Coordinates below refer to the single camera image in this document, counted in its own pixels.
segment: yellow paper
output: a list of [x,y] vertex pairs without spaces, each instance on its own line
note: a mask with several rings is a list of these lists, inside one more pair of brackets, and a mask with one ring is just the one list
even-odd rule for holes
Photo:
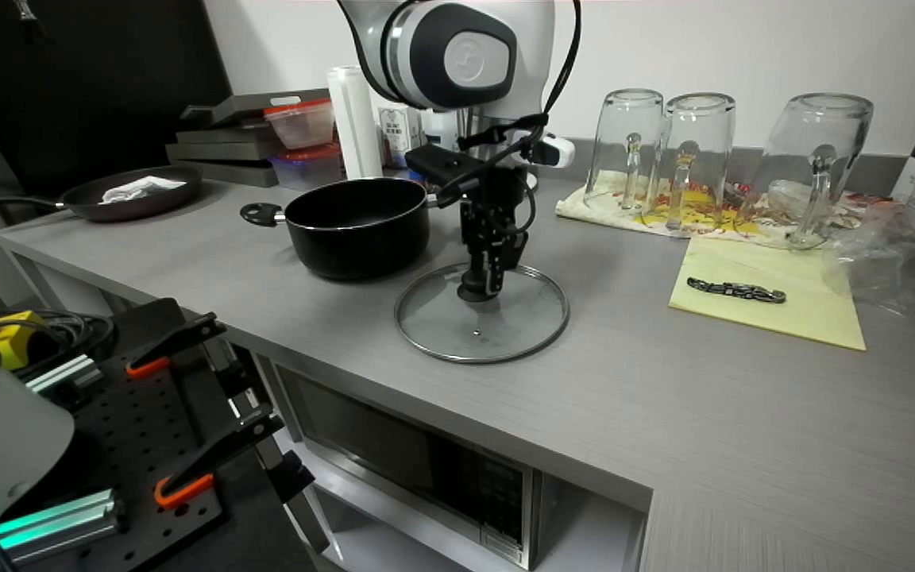
[[[785,305],[763,305],[716,296],[686,287],[686,276],[782,288],[789,300]],[[869,350],[847,276],[832,250],[777,250],[747,242],[689,238],[669,305],[820,342]]]

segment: black pot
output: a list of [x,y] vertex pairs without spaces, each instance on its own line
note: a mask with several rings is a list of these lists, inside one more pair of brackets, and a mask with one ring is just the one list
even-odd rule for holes
[[290,225],[298,262],[322,280],[360,283],[410,268],[430,242],[427,192],[410,181],[342,181],[294,199],[248,205],[250,225]]

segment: black monitor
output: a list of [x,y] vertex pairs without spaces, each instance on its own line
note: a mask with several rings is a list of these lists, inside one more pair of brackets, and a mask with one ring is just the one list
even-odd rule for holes
[[0,156],[23,193],[161,166],[184,104],[228,94],[205,0],[0,0]]

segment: pot handle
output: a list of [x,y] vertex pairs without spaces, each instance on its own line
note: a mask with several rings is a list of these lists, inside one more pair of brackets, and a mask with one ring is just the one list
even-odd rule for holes
[[267,229],[273,229],[276,222],[286,218],[286,213],[284,213],[281,205],[245,205],[245,206],[240,210],[240,215],[241,215],[245,222],[250,222],[250,225],[267,225]]

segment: table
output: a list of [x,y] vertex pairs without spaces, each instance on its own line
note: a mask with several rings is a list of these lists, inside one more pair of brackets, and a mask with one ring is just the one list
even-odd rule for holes
[[416,276],[465,262],[459,213],[432,215],[414,269],[369,287],[322,283],[284,229],[240,222],[290,188],[209,184],[128,225],[49,215],[0,245],[52,305],[173,296],[264,360],[641,510],[641,572],[915,572],[915,318],[862,309],[869,354],[853,354],[673,313],[682,242],[555,218],[577,181],[545,179],[523,256],[563,287],[567,335],[477,368],[395,329]]

